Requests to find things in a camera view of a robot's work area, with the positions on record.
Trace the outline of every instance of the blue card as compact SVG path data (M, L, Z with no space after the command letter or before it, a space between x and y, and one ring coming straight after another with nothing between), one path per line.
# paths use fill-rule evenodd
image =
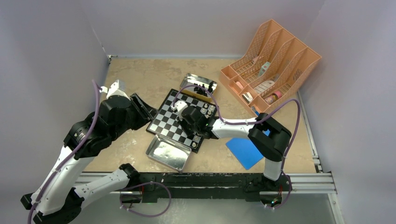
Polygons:
M246 170L264 157L249 139L233 138L226 143L226 146Z

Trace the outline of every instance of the white wall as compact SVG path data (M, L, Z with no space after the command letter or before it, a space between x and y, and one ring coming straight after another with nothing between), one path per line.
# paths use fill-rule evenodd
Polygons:
M305 43L323 56L301 92L347 223L396 219L396 2L326 0Z
M0 217L26 223L18 201L93 109L107 58L78 0L2 0L0 30Z
M241 57L275 19L304 38L325 0L82 0L107 54Z

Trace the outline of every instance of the black chess piece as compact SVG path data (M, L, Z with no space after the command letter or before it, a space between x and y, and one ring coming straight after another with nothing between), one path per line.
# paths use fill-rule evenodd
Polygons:
M198 90L199 90L199 88L195 86L194 91L197 92Z
M210 83L209 83L209 88L208 88L208 91L210 92L210 93L213 93L213 83L214 83L214 81L211 81Z

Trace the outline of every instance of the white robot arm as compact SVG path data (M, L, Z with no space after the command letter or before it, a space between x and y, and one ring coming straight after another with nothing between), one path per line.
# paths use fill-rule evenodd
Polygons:
M66 138L61 153L41 187L21 199L26 209L37 212L33 218L37 224L66 224L72 221L80 211L102 196L125 187L138 184L139 173L130 165L123 164L113 173L88 184L74 187L74 183L85 167L102 149L111 145L126 130L137 130L152 120L157 110L145 104L138 95L131 97L124 92L123 83L119 80L110 88L102 87L107 93L106 100L99 107L99 115L93 132L84 145L62 166L58 165L68 157L82 141L92 123L93 113L73 125Z
M210 118L203 115L194 106L188 106L181 100L171 108L178 113L179 124L187 134L198 133L207 139L250 139L265 157L264 177L273 181L278 180L291 133L275 119L269 118L261 124L252 124L267 116L261 113L257 118L227 119L223 122L218 117ZM268 136L264 134L267 130L269 130Z

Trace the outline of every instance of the metal tin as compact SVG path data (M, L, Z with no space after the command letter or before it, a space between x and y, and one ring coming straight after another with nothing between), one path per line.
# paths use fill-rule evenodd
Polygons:
M182 173L190 153L189 147L158 134L155 135L146 151L150 159L179 173Z
M192 85L192 84L196 83L198 85L205 84L205 88L207 89L209 87L210 82L213 82L213 86L212 86L213 93L212 94L214 94L214 92L216 91L216 88L217 88L217 82L214 82L213 80L210 80L208 78L204 78L204 77L197 76L197 75L194 75L191 73L187 73L185 75L182 83L180 84L180 88L183 88L185 86ZM191 96L197 97L197 98L207 101L207 102L212 101L212 99L209 96L206 97L206 96L197 94L194 91L194 87L188 87L188 88L184 89L182 92L189 94Z

